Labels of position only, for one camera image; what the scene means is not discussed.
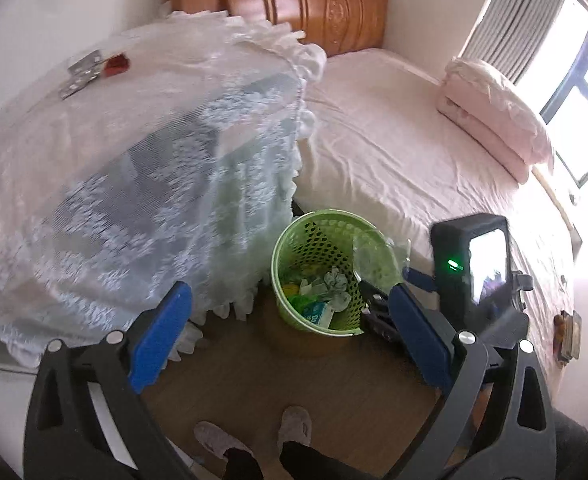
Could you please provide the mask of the white paper ball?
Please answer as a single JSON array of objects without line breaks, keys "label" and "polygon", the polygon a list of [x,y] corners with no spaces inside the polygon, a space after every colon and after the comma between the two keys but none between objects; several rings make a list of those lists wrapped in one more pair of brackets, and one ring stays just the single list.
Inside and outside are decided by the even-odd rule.
[{"label": "white paper ball", "polygon": [[326,291],[322,294],[322,300],[334,311],[343,312],[347,309],[352,296],[347,291],[347,276],[337,268],[332,268],[323,278]]}]

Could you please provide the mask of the clear plastic bag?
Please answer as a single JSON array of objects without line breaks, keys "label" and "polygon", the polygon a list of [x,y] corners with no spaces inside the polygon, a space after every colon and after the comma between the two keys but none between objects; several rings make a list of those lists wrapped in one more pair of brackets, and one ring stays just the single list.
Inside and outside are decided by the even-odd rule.
[{"label": "clear plastic bag", "polygon": [[356,280],[389,292],[404,280],[411,247],[408,238],[397,244],[375,230],[355,235],[352,240],[352,272]]}]

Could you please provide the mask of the blue white milk carton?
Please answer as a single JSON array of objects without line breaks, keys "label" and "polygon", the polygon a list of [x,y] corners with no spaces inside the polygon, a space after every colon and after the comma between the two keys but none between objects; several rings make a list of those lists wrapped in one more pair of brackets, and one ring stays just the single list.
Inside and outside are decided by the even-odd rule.
[{"label": "blue white milk carton", "polygon": [[334,313],[335,311],[330,304],[326,304],[323,301],[316,301],[304,307],[302,315],[311,324],[327,330],[330,327]]}]

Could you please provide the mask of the yellow wrapper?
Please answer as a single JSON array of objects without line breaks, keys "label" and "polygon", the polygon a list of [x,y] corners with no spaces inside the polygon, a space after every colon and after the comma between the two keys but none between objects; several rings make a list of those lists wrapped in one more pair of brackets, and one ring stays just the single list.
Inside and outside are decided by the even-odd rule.
[{"label": "yellow wrapper", "polygon": [[300,294],[300,286],[295,284],[285,284],[282,286],[282,292],[284,293],[285,299],[288,300],[289,304],[292,304],[294,308],[303,304],[307,298]]}]

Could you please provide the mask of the green plastic waste basket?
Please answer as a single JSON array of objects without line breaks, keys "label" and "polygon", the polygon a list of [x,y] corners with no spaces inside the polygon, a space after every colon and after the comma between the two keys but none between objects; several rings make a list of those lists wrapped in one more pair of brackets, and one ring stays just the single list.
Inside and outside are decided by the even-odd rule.
[{"label": "green plastic waste basket", "polygon": [[[384,235],[356,214],[325,209],[304,214],[281,233],[271,256],[270,278],[283,321],[296,330],[320,336],[346,338],[362,333],[359,321],[364,300],[352,272],[352,240],[369,230]],[[302,313],[308,304],[323,301],[322,294],[326,291],[323,278],[332,268],[347,276],[347,291],[352,301],[345,311],[334,313],[330,327],[325,330],[308,322]],[[300,294],[307,300],[294,308],[282,292],[285,284],[300,286]]]}]

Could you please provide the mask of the grey slipper right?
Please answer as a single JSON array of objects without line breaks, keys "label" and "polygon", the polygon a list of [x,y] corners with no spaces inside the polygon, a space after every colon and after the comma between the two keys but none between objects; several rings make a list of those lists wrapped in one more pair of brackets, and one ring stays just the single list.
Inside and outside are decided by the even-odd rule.
[{"label": "grey slipper right", "polygon": [[277,446],[282,452],[288,442],[309,446],[311,444],[311,417],[301,406],[289,406],[281,416]]}]

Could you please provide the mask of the pink bed sheet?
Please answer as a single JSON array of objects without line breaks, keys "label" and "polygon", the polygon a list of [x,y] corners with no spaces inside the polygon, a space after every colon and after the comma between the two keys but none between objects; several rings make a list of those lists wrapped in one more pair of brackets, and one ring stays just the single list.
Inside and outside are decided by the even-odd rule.
[{"label": "pink bed sheet", "polygon": [[518,183],[436,107],[438,83],[393,53],[332,56],[306,91],[317,127],[300,142],[295,201],[304,211],[359,214],[433,269],[431,226],[488,212],[506,217],[512,266],[530,275],[529,339],[548,386],[564,370],[553,354],[553,319],[574,307],[570,231],[537,179]]}]

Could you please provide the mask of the folded pink white quilt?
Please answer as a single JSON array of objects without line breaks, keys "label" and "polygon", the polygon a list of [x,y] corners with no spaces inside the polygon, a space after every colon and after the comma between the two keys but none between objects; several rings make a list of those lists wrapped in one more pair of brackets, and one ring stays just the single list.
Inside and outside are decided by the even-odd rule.
[{"label": "folded pink white quilt", "polygon": [[472,136],[519,184],[533,166],[554,167],[546,125],[516,93],[515,85],[488,63],[453,58],[445,68],[436,108]]}]

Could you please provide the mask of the white lace table cover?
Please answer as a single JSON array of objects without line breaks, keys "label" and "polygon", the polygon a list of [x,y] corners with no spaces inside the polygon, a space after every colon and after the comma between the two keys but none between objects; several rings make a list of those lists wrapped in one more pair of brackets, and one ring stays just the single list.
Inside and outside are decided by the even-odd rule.
[{"label": "white lace table cover", "polygon": [[194,305],[173,360],[209,313],[246,318],[315,128],[326,52],[287,24],[174,13],[99,50],[128,68],[64,96],[57,67],[0,110],[0,346],[26,368],[178,281]]}]

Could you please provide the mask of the silver foil wrapper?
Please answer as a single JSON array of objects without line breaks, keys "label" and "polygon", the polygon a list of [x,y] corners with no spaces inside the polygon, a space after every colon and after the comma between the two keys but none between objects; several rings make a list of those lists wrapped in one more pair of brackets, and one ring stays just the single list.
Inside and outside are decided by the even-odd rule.
[{"label": "silver foil wrapper", "polygon": [[68,99],[88,84],[98,79],[102,73],[104,58],[99,50],[94,50],[68,68],[70,78],[59,90],[62,100]]}]

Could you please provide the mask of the red small wrapper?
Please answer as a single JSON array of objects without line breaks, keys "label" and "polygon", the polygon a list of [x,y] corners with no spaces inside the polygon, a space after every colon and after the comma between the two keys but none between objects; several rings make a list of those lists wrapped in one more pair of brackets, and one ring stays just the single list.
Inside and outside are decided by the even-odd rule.
[{"label": "red small wrapper", "polygon": [[104,62],[101,74],[104,78],[110,78],[126,73],[129,67],[130,59],[127,58],[125,53],[121,53],[108,58]]}]

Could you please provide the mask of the window with dark frame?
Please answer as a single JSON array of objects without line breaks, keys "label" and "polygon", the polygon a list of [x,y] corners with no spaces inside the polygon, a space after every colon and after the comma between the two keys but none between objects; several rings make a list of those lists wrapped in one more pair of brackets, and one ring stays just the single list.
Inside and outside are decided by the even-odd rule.
[{"label": "window with dark frame", "polygon": [[582,0],[568,3],[579,18],[570,35],[578,46],[541,116],[552,134],[556,157],[582,188],[588,182],[588,6]]}]

